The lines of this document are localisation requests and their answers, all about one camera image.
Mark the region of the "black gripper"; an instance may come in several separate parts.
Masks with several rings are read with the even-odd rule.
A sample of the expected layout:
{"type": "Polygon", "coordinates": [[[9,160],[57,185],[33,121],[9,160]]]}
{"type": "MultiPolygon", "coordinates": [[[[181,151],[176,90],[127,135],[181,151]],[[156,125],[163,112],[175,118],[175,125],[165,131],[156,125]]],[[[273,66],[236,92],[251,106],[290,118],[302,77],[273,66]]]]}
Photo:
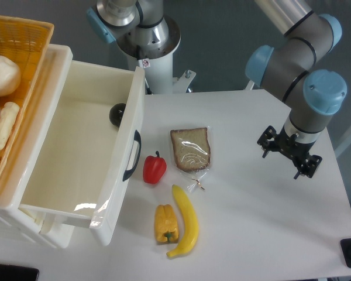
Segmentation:
{"type": "Polygon", "coordinates": [[[298,179],[299,176],[312,178],[322,162],[321,156],[309,154],[309,143],[297,142],[296,135],[288,136],[284,128],[277,134],[277,131],[272,126],[268,126],[259,137],[257,144],[263,150],[262,158],[265,158],[269,152],[279,151],[292,160],[297,168],[294,179],[298,179]]]}

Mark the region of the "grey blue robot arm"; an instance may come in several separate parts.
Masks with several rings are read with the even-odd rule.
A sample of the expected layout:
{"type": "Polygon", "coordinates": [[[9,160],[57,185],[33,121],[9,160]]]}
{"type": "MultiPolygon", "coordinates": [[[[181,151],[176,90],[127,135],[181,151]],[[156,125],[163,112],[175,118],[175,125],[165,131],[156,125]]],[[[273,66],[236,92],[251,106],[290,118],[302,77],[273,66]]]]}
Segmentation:
{"type": "MultiPolygon", "coordinates": [[[[312,177],[321,157],[310,148],[340,109],[347,93],[336,72],[313,66],[340,41],[342,28],[333,16],[317,15],[304,1],[258,1],[260,9],[286,39],[274,49],[259,47],[246,64],[246,76],[286,104],[290,113],[280,132],[268,127],[259,137],[263,151],[279,152],[312,177]]],[[[131,67],[142,67],[149,94],[186,92],[195,77],[186,71],[172,76],[173,51],[180,42],[175,22],[163,13],[161,1],[98,1],[87,19],[105,42],[117,42],[131,67]]]]}

